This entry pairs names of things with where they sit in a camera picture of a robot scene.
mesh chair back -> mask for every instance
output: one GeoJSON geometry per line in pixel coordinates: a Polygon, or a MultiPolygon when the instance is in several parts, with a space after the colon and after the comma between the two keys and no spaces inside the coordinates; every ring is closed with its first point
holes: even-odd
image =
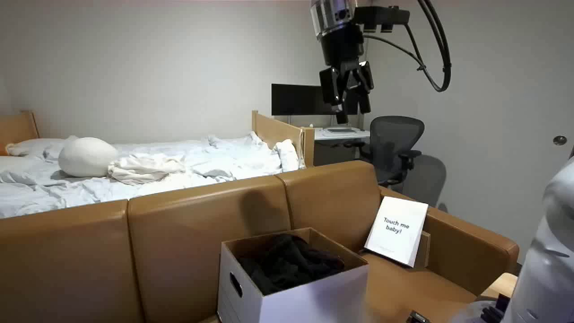
{"type": "Polygon", "coordinates": [[[425,124],[403,116],[377,117],[371,122],[373,165],[386,172],[400,172],[398,153],[411,150],[422,136],[425,124]]]}

bed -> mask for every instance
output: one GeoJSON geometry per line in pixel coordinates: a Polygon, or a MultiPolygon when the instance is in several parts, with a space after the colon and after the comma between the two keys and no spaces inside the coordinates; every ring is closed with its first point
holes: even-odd
{"type": "MultiPolygon", "coordinates": [[[[8,145],[40,138],[32,112],[0,117],[0,156],[9,155],[5,148],[8,145]]],[[[185,172],[139,185],[126,185],[109,177],[72,178],[59,168],[57,157],[61,147],[50,154],[52,146],[57,145],[46,144],[42,158],[6,157],[25,165],[15,167],[16,170],[0,170],[0,218],[276,174],[284,171],[283,161],[280,152],[271,148],[286,139],[293,144],[299,166],[304,161],[307,167],[312,167],[313,129],[289,125],[257,111],[252,111],[252,132],[245,137],[206,136],[172,143],[114,145],[120,157],[160,153],[177,155],[185,163],[185,172]]],[[[63,146],[70,139],[57,140],[63,146]]]]}

wooden bed frame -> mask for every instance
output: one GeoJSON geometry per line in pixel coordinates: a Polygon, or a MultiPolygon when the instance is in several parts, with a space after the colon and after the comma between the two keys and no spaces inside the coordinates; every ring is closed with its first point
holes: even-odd
{"type": "MultiPolygon", "coordinates": [[[[313,128],[299,128],[279,120],[260,115],[256,110],[251,112],[252,130],[266,142],[270,148],[279,141],[291,139],[297,155],[305,160],[307,167],[313,166],[315,149],[315,131],[313,128]]],[[[12,143],[40,138],[34,114],[24,111],[15,116],[0,117],[0,156],[6,156],[6,146],[12,143]]]]}

cardboard box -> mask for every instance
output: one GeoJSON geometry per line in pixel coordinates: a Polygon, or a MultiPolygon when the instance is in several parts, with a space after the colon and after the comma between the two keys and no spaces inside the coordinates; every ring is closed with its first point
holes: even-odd
{"type": "Polygon", "coordinates": [[[219,266],[218,315],[222,323],[362,322],[369,264],[311,228],[223,242],[219,266]],[[238,258],[265,251],[281,233],[299,236],[313,248],[340,257],[345,269],[314,282],[263,295],[238,258]]]}

brown leather couch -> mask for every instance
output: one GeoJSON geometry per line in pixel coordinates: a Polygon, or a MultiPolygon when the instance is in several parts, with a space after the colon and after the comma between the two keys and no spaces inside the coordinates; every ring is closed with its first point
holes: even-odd
{"type": "MultiPolygon", "coordinates": [[[[381,198],[361,161],[0,221],[0,316],[7,322],[218,322],[220,243],[313,227],[359,252],[381,198]]],[[[429,208],[429,266],[364,254],[374,322],[412,309],[448,319],[503,272],[516,243],[429,208]]]]}

